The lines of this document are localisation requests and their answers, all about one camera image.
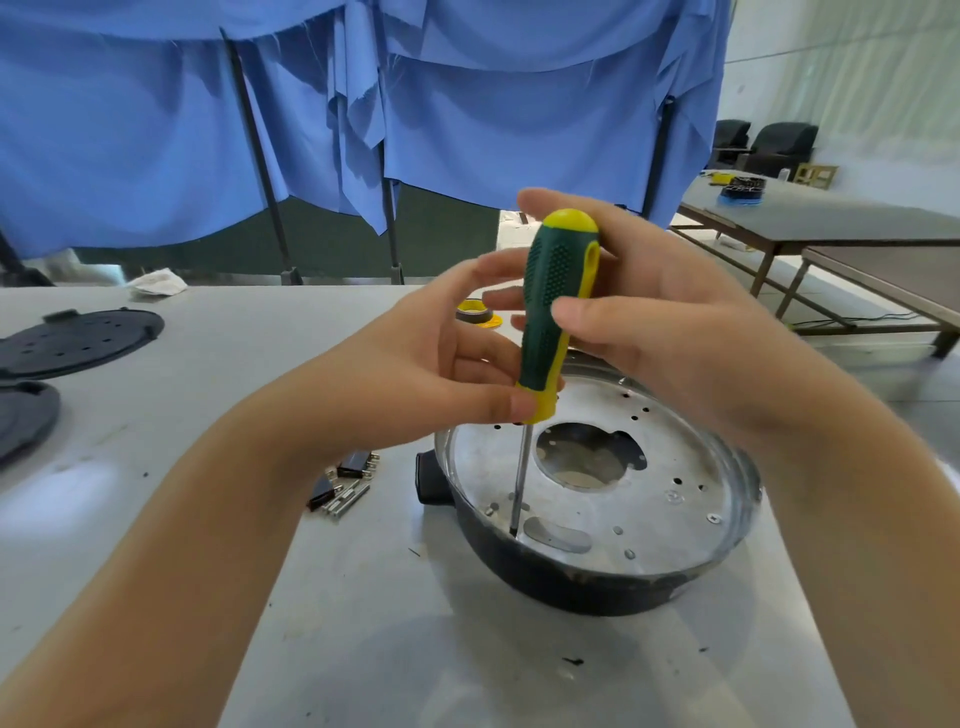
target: forearm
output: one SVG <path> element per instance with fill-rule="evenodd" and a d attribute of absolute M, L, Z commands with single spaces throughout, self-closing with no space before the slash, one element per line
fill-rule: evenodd
<path fill-rule="evenodd" d="M 830 659 L 860 725 L 951 724 L 960 498 L 924 444 L 853 382 L 823 406 L 815 430 L 758 460 Z"/>
<path fill-rule="evenodd" d="M 180 459 L 4 684 L 0 724 L 217 722 L 315 476 L 277 457 L 272 401 L 242 403 Z M 317 464 L 339 454 L 314 450 Z"/>

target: black chair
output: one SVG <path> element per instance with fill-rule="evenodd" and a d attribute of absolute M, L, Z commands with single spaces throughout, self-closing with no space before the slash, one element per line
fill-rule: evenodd
<path fill-rule="evenodd" d="M 748 152 L 747 132 L 750 122 L 743 119 L 720 119 L 713 133 L 713 152 L 710 154 L 708 169 L 729 168 L 736 158 Z"/>
<path fill-rule="evenodd" d="M 818 127 L 800 121 L 768 124 L 756 135 L 748 154 L 740 155 L 736 168 L 764 177 L 776 177 L 786 167 L 793 180 L 797 167 L 810 161 Z"/>

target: screwdriver shaft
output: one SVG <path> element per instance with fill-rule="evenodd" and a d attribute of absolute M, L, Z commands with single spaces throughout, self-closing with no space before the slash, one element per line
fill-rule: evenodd
<path fill-rule="evenodd" d="M 530 444 L 534 437 L 534 426 L 523 426 L 523 440 L 520 441 L 520 460 L 516 464 L 516 483 L 514 484 L 514 509 L 510 512 L 510 535 L 516 538 L 520 527 L 520 510 L 523 508 L 523 484 L 527 480 L 527 465 L 530 463 Z"/>

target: metal pot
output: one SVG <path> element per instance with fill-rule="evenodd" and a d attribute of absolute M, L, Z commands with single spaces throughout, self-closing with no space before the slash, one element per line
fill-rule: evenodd
<path fill-rule="evenodd" d="M 535 599 L 597 616 L 660 606 L 746 536 L 756 468 L 601 359 L 570 352 L 563 375 L 556 415 L 534 430 L 516 538 L 519 426 L 438 432 L 418 456 L 420 501 L 454 505 L 481 560 Z"/>

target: cable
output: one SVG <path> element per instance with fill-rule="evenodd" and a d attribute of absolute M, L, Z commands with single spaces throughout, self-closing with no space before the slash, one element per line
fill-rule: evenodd
<path fill-rule="evenodd" d="M 921 318 L 919 313 L 885 313 L 882 316 L 844 316 L 845 321 L 850 323 L 867 323 L 867 322 L 876 322 L 876 321 L 912 321 L 913 319 Z M 803 327 L 806 325 L 812 326 L 823 326 L 829 324 L 836 324 L 838 327 L 842 327 L 839 321 L 834 321 L 833 319 L 817 319 L 814 321 L 800 321 L 797 324 L 791 324 L 790 327 L 797 328 Z"/>

